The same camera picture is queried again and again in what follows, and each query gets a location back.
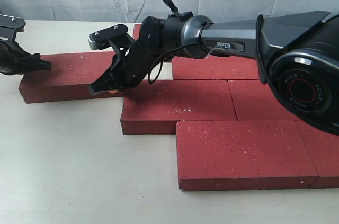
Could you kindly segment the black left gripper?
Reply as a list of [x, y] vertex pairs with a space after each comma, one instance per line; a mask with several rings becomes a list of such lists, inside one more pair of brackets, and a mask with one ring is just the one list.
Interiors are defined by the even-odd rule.
[[1, 41], [1, 74], [22, 75], [34, 71], [51, 70], [51, 62], [39, 53], [24, 51], [17, 42]]

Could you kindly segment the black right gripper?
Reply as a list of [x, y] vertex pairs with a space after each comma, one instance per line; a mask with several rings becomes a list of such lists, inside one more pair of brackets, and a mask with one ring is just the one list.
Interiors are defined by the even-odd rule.
[[116, 94], [137, 87], [159, 57], [159, 47], [147, 44], [140, 39], [122, 43], [109, 40], [115, 51], [109, 68], [89, 85], [92, 95], [102, 92]]

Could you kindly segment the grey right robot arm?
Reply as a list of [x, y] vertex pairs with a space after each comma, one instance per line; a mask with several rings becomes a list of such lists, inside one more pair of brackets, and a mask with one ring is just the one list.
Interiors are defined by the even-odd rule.
[[134, 39], [123, 24], [92, 33], [90, 48], [112, 48], [108, 69], [89, 90], [123, 92], [150, 79], [154, 67], [173, 57], [254, 60], [262, 84], [300, 120], [338, 134], [338, 16], [312, 11], [213, 23], [203, 15], [146, 17]]

